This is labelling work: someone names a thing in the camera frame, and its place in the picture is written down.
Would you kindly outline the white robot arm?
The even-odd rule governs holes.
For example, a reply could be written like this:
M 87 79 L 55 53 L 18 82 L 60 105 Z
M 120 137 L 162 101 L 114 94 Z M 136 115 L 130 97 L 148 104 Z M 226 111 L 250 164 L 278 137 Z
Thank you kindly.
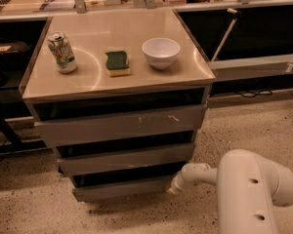
M 293 205 L 293 172 L 254 152 L 227 152 L 216 169 L 188 163 L 172 178 L 178 195 L 196 184 L 217 187 L 219 234 L 279 234 L 274 207 Z

